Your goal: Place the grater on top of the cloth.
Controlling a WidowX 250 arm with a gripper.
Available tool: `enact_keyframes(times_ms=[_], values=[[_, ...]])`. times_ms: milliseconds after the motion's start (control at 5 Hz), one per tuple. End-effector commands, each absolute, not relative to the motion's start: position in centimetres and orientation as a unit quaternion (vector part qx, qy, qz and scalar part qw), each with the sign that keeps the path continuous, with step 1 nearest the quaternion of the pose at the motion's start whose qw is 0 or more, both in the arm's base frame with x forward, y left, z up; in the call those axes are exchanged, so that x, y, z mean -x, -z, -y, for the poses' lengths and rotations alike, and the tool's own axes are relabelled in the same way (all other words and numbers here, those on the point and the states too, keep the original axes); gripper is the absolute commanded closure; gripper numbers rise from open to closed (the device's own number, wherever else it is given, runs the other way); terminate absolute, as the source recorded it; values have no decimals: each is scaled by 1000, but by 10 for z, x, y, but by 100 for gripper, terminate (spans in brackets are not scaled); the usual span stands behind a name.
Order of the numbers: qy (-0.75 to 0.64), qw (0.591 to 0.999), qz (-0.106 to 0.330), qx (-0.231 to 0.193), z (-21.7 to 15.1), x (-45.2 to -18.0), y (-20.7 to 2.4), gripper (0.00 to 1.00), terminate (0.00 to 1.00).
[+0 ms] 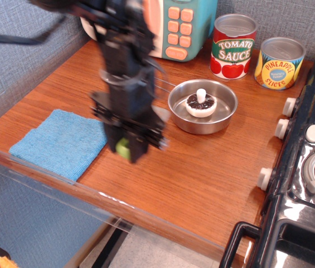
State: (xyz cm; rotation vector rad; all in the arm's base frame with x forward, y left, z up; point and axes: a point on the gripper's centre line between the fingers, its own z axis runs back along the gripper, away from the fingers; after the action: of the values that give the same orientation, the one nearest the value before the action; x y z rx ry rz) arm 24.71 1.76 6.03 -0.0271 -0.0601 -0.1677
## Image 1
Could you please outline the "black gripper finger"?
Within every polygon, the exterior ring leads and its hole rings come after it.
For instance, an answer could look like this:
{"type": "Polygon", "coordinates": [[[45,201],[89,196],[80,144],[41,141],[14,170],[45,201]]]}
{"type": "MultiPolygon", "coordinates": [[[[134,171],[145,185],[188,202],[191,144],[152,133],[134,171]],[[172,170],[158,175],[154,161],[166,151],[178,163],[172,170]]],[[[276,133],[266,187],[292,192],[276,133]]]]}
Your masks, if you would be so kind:
{"type": "Polygon", "coordinates": [[[115,153],[117,143],[123,138],[123,129],[112,126],[109,124],[104,124],[104,132],[107,138],[107,143],[110,147],[110,150],[115,153]]]}
{"type": "Polygon", "coordinates": [[[128,148],[130,150],[130,161],[136,163],[140,157],[148,151],[148,142],[142,136],[134,133],[128,134],[128,148]]]}

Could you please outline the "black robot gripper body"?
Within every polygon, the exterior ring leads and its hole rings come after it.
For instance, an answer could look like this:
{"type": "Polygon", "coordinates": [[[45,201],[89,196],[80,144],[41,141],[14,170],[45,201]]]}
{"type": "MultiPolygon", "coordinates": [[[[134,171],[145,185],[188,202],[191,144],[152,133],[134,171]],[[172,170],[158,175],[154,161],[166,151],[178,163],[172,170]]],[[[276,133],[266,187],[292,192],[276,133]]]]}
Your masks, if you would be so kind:
{"type": "Polygon", "coordinates": [[[150,111],[155,100],[154,72],[140,72],[136,76],[117,76],[101,72],[109,91],[93,92],[90,97],[95,103],[94,114],[104,124],[123,129],[124,136],[127,122],[135,122],[150,111]]]}

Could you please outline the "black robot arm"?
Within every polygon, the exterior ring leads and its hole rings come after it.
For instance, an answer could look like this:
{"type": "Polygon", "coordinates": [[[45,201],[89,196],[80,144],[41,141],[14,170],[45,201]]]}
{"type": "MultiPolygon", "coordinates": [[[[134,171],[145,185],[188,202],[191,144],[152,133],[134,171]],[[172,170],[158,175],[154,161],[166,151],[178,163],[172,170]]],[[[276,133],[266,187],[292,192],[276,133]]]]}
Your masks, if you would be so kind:
{"type": "Polygon", "coordinates": [[[101,79],[107,92],[92,92],[94,114],[103,122],[112,152],[137,162],[150,146],[162,149],[166,125],[153,106],[156,71],[150,57],[154,34],[145,19],[142,1],[32,1],[50,12],[80,17],[93,28],[104,59],[101,79]]]}

